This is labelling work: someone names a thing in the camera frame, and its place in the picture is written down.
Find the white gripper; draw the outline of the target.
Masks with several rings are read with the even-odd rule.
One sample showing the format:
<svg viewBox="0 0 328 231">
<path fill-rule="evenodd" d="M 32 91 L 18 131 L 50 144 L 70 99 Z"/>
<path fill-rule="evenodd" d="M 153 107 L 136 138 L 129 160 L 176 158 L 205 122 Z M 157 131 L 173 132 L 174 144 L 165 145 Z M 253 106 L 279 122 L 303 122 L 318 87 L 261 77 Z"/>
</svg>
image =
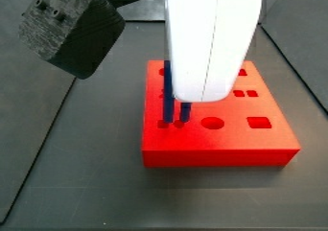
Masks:
<svg viewBox="0 0 328 231">
<path fill-rule="evenodd" d="M 188 103 L 223 100 L 253 40 L 261 0 L 165 0 L 173 94 Z"/>
</svg>

